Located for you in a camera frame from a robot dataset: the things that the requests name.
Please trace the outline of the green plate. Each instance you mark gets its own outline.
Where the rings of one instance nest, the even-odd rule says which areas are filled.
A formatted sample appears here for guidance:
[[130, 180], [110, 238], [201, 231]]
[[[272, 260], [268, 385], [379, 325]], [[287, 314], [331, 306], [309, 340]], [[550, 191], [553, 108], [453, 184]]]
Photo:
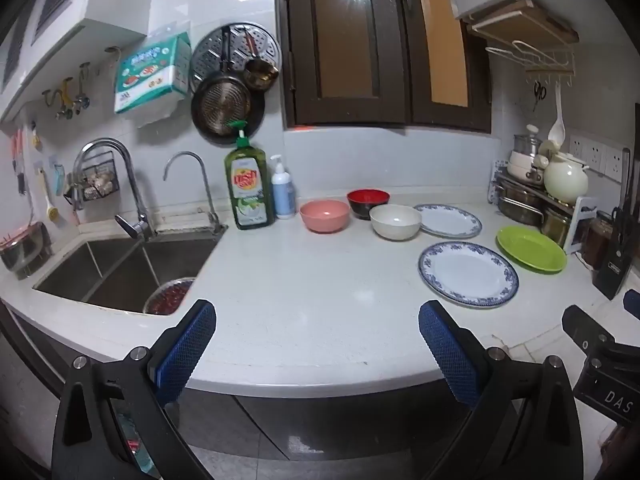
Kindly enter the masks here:
[[548, 274], [566, 266], [566, 253], [551, 238], [525, 226], [505, 226], [496, 235], [499, 248], [526, 268]]

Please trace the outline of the blue white plate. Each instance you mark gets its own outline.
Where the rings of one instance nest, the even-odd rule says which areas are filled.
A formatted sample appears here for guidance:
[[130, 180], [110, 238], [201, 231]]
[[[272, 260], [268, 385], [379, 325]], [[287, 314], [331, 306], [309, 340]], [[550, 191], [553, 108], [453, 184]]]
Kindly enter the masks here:
[[414, 209], [421, 216], [421, 230], [427, 234], [469, 240], [480, 235], [483, 223], [475, 214], [452, 205], [419, 204]]
[[441, 242], [424, 249], [418, 271], [440, 296], [477, 309], [509, 302], [520, 288], [512, 264], [492, 249], [468, 242]]

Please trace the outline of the cream white bowl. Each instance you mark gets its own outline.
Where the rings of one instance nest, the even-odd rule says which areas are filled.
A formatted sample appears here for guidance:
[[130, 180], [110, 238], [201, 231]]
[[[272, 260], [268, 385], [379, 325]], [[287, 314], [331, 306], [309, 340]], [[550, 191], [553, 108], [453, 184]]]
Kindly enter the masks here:
[[419, 211], [404, 205], [385, 204], [370, 210], [373, 231], [386, 240], [401, 242], [419, 233], [422, 217]]

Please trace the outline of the red black bowl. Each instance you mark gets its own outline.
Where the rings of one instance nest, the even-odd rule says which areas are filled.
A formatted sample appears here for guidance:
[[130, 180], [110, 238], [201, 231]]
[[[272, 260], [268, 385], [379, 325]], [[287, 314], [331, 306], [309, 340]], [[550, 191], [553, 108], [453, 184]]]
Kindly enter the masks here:
[[371, 209], [387, 204], [390, 200], [390, 194], [376, 188], [360, 188], [350, 191], [347, 194], [347, 200], [356, 218], [369, 220]]

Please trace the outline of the pink bowl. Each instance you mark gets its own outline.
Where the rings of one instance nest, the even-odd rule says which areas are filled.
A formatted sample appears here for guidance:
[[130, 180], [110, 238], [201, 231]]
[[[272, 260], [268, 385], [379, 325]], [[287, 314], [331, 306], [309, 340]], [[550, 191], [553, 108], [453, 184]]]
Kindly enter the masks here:
[[341, 231], [349, 222], [349, 206], [340, 200], [312, 200], [300, 207], [306, 228], [315, 233]]

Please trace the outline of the black knife block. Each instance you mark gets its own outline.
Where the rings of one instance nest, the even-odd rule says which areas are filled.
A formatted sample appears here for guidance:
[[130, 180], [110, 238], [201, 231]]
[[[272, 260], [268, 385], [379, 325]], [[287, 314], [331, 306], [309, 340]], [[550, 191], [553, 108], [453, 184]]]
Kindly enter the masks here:
[[638, 241], [638, 218], [626, 210], [615, 208], [608, 252], [593, 279], [593, 285], [606, 298], [613, 299], [620, 291], [634, 260]]

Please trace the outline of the brown glass jar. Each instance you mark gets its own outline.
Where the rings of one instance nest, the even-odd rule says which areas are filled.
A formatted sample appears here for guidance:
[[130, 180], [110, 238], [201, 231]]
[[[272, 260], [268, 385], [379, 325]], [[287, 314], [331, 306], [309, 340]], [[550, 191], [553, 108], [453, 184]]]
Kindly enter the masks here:
[[587, 231], [582, 243], [582, 260], [597, 271], [602, 266], [608, 253], [608, 245], [613, 235], [613, 218], [605, 211], [599, 210]]

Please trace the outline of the white pot rack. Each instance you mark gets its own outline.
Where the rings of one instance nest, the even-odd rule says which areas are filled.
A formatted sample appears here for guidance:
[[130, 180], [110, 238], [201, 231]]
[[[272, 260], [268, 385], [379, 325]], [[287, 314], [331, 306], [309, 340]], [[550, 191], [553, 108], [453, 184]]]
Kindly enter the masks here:
[[523, 183], [511, 177], [506, 171], [506, 167], [498, 162], [494, 163], [494, 173], [492, 174], [488, 200], [498, 207], [498, 191], [497, 183], [499, 181], [510, 182], [519, 186], [523, 190], [531, 192], [542, 200], [544, 208], [552, 207], [563, 214], [572, 218], [570, 222], [570, 232], [568, 232], [566, 242], [562, 247], [567, 255], [580, 252], [582, 250], [582, 242], [584, 241], [591, 221], [597, 217], [598, 201], [595, 198], [582, 196], [578, 197], [574, 205], [562, 203], [552, 197], [544, 188], [536, 188], [536, 186]]

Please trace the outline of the steel pot lower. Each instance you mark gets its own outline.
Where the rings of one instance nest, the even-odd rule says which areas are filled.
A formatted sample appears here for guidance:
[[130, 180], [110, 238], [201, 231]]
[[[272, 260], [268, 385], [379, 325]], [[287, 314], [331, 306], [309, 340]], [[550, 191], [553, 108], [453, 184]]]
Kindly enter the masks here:
[[540, 232], [560, 247], [563, 247], [568, 232], [570, 232], [570, 222], [572, 222], [572, 218], [566, 214], [552, 207], [546, 207], [544, 208], [544, 221], [542, 222]]

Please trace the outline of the metal strainer in sink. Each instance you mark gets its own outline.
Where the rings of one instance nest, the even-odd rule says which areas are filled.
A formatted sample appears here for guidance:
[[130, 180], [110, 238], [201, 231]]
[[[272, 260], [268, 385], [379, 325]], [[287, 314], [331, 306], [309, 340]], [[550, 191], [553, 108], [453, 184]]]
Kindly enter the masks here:
[[194, 278], [176, 278], [160, 286], [145, 301], [142, 312], [152, 315], [171, 315], [178, 309]]

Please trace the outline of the cream ceramic pot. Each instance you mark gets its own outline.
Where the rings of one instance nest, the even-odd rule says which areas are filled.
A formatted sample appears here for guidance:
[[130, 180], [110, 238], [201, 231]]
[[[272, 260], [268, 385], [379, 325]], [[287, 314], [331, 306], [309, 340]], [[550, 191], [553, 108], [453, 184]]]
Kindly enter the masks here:
[[560, 146], [552, 140], [540, 144], [535, 158], [542, 169], [546, 191], [562, 203], [574, 205], [580, 196], [588, 191], [589, 166], [581, 159], [560, 151]]

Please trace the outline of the steel pot upper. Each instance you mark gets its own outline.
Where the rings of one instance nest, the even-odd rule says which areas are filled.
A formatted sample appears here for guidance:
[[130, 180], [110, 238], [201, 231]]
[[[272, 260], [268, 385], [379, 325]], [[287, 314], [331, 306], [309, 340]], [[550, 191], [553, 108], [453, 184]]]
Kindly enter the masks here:
[[508, 218], [539, 228], [544, 222], [544, 205], [536, 195], [510, 182], [497, 183], [498, 209]]

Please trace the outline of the stainless steel sink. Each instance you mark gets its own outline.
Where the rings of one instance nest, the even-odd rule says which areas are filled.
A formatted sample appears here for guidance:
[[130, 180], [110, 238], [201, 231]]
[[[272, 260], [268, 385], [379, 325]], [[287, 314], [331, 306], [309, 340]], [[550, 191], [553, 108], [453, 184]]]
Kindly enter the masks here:
[[153, 292], [196, 278], [219, 242], [206, 233], [127, 238], [80, 245], [35, 286], [38, 292], [112, 310], [141, 313]]

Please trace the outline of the white enamel pot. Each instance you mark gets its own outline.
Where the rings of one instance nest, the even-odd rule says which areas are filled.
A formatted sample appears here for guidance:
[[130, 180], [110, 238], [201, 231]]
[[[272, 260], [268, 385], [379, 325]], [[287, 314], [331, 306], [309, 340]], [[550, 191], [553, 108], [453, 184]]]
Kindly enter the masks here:
[[544, 167], [541, 165], [539, 156], [513, 150], [506, 165], [506, 171], [511, 177], [523, 183], [536, 186], [544, 184]]

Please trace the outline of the white rice spoon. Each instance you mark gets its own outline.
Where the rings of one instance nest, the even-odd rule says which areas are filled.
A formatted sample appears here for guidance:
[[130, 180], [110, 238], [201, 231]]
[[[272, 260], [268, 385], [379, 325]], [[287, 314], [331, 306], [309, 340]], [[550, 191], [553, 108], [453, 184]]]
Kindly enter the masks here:
[[556, 118], [555, 118], [555, 122], [553, 123], [553, 125], [551, 126], [548, 132], [548, 140], [553, 142], [558, 148], [560, 148], [565, 141], [566, 128], [565, 128], [564, 118], [563, 118], [562, 84], [558, 80], [555, 81], [554, 98], [555, 98]]

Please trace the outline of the glass lidded steel pot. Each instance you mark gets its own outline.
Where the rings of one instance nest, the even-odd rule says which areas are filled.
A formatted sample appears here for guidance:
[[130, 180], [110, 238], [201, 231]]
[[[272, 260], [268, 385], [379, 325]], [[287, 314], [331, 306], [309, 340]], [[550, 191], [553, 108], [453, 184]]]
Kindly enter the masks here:
[[526, 133], [514, 136], [513, 151], [526, 156], [535, 157], [541, 146], [541, 140], [538, 138], [539, 128], [533, 124], [526, 125]]

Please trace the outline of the steel bowl left counter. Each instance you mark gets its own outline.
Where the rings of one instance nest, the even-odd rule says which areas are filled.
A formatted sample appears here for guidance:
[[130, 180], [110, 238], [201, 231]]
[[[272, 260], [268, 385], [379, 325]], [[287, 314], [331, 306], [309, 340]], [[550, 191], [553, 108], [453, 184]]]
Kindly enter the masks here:
[[40, 221], [25, 226], [1, 243], [1, 260], [6, 270], [19, 280], [34, 274], [47, 262], [50, 255], [50, 238]]

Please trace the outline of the yellow white dish brush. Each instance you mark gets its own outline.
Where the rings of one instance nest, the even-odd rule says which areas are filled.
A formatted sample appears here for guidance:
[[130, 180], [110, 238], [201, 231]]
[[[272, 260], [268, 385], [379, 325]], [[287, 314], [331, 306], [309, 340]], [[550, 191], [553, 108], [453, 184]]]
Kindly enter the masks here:
[[56, 220], [58, 220], [58, 216], [60, 214], [58, 213], [58, 208], [56, 208], [52, 203], [51, 196], [50, 196], [50, 193], [49, 193], [47, 176], [46, 176], [46, 173], [44, 172], [44, 170], [42, 168], [38, 169], [38, 178], [39, 178], [40, 185], [41, 185], [41, 188], [42, 188], [44, 200], [46, 201], [46, 215], [47, 215], [47, 218], [48, 218], [49, 221], [55, 222]]

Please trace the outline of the hanging scissors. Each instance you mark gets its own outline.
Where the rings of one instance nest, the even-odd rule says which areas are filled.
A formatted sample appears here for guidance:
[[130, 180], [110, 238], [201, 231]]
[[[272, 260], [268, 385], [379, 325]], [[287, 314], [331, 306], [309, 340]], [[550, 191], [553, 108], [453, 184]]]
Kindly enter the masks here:
[[536, 80], [534, 82], [533, 92], [534, 92], [533, 110], [536, 110], [538, 104], [546, 98], [548, 89], [541, 81]]

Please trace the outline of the small chrome water tap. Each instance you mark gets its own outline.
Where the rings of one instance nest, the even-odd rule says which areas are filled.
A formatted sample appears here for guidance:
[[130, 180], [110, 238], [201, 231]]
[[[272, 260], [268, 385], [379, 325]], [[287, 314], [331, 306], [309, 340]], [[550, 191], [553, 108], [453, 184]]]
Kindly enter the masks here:
[[209, 187], [208, 173], [206, 170], [205, 162], [198, 153], [194, 151], [178, 151], [173, 154], [166, 162], [163, 169], [163, 180], [166, 181], [169, 177], [171, 167], [175, 165], [180, 159], [190, 159], [195, 162], [198, 167], [198, 176], [193, 179], [197, 186], [201, 188], [202, 196], [206, 201], [206, 216], [208, 218], [209, 229], [214, 234], [220, 234], [226, 227], [221, 222], [213, 200], [212, 190]]

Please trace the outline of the white under-cabinet rack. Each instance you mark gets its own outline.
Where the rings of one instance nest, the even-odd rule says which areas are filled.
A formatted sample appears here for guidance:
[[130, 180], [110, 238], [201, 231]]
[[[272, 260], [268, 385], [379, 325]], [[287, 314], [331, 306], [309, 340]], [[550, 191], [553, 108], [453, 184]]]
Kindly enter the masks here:
[[541, 50], [525, 41], [513, 40], [506, 47], [489, 46], [485, 50], [521, 66], [527, 79], [544, 79], [550, 84], [555, 78], [571, 87], [576, 77], [575, 52], [571, 46]]

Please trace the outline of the white blue pump bottle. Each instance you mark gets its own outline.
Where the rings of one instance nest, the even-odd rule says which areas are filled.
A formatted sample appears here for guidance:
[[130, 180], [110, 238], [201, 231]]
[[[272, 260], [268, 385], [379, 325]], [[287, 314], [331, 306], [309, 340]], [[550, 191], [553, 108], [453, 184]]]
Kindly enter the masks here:
[[278, 219], [289, 219], [295, 216], [295, 190], [288, 170], [285, 169], [280, 154], [270, 157], [272, 161], [271, 187], [274, 212]]

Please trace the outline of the green dish soap bottle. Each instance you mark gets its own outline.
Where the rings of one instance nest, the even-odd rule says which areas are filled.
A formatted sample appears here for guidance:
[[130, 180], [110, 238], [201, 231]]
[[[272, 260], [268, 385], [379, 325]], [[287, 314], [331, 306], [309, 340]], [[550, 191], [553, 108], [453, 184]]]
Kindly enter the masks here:
[[239, 230], [271, 226], [274, 221], [266, 153], [250, 144], [245, 120], [229, 122], [238, 136], [235, 149], [224, 159], [231, 209]]

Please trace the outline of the wooden cutting board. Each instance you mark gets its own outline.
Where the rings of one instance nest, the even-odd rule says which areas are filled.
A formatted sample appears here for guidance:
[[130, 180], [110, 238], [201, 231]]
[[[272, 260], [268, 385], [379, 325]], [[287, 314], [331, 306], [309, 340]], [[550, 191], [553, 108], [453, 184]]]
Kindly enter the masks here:
[[518, 0], [468, 25], [468, 31], [506, 46], [528, 44], [553, 50], [578, 44], [576, 30], [555, 18], [533, 0]]

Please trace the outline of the hanging black frying pan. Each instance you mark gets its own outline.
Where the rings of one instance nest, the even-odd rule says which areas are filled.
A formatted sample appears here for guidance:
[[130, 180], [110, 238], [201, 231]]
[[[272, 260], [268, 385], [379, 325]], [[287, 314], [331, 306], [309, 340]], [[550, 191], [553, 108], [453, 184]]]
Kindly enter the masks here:
[[265, 114], [264, 94], [252, 90], [241, 72], [232, 68], [231, 28], [221, 33], [221, 56], [216, 70], [209, 72], [194, 87], [191, 117], [195, 128], [209, 143], [219, 146], [235, 144], [245, 122], [244, 136], [254, 136]]

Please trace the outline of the paper towel pack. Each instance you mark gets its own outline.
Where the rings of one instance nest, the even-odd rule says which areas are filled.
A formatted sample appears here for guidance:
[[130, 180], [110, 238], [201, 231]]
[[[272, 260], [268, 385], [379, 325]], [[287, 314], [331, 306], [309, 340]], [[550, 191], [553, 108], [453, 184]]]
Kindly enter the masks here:
[[153, 37], [119, 64], [114, 113], [136, 128], [168, 118], [189, 95], [189, 34]]

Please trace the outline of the hanging steamer tray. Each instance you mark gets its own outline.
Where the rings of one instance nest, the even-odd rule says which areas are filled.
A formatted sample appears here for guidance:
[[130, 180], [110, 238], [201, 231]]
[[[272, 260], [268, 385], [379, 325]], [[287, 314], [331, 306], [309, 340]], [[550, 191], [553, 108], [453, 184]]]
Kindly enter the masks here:
[[189, 84], [192, 93], [210, 74], [220, 70], [222, 33], [226, 29], [229, 29], [230, 32], [229, 44], [231, 53], [228, 65], [232, 70], [241, 73], [246, 63], [253, 57], [245, 34], [252, 36], [258, 56], [280, 70], [282, 66], [281, 49], [276, 38], [267, 29], [252, 22], [230, 23], [209, 32], [193, 49], [189, 73]]

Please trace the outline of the hanging small brass pot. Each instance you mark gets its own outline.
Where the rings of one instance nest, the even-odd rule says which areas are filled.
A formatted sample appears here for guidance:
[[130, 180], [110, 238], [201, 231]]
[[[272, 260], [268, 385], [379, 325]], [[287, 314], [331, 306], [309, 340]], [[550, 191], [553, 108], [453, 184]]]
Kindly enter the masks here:
[[259, 56], [255, 40], [247, 29], [244, 29], [244, 37], [250, 49], [250, 59], [243, 68], [245, 82], [254, 90], [266, 92], [274, 85], [280, 72], [276, 66]]

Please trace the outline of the wall power outlets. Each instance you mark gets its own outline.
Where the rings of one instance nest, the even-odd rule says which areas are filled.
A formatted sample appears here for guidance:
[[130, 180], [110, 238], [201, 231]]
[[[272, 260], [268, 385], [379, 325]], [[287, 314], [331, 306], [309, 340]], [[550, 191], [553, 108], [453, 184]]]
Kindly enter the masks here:
[[623, 180], [623, 151], [572, 133], [568, 140], [570, 154], [581, 159], [597, 174], [615, 182]]

